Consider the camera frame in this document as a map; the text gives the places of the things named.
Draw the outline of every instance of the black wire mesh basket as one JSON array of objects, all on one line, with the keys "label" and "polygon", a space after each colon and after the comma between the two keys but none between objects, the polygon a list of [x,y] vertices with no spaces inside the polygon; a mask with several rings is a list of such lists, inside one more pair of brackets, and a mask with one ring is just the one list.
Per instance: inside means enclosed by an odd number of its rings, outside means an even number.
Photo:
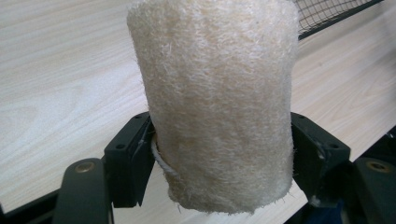
[{"label": "black wire mesh basket", "polygon": [[302,40],[381,1],[383,0],[294,0],[299,8],[299,39]]}]

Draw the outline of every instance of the table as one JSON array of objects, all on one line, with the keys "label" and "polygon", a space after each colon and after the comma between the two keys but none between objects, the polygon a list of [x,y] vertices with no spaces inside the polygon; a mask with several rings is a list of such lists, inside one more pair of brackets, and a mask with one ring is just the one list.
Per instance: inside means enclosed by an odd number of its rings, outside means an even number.
[{"label": "table", "polygon": [[[147,111],[126,14],[130,0],[1,1],[0,202],[6,212],[60,187],[65,168]],[[396,124],[396,3],[300,42],[291,110],[349,145],[354,161]],[[293,184],[254,215],[207,215],[167,196],[154,166],[143,207],[116,223],[283,223],[305,203]]]}]

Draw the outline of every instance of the metal grid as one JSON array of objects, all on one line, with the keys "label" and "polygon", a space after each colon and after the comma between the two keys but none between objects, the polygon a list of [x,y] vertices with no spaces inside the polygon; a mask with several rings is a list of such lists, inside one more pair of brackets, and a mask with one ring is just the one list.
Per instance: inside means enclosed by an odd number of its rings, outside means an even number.
[{"label": "metal grid", "polygon": [[304,39],[382,0],[294,0],[299,8],[299,39]]}]

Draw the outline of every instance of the rolled towel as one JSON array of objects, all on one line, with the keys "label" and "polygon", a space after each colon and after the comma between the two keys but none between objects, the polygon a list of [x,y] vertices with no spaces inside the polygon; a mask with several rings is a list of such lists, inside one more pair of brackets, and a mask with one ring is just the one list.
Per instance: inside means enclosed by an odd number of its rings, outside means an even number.
[{"label": "rolled towel", "polygon": [[292,180],[294,3],[143,0],[127,21],[170,198],[229,214],[282,198]]}]

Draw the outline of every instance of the wood grain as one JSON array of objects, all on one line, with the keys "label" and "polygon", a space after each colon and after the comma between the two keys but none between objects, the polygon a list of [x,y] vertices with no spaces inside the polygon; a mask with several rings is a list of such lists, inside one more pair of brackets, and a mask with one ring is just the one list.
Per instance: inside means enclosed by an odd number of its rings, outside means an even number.
[{"label": "wood grain", "polygon": [[[65,168],[100,158],[148,110],[126,26],[129,0],[0,2],[0,202],[10,211],[60,187]],[[351,146],[351,159],[396,124],[396,4],[385,1],[300,43],[292,111]],[[156,165],[143,207],[116,223],[283,223],[290,194],[253,216],[178,208]]]}]

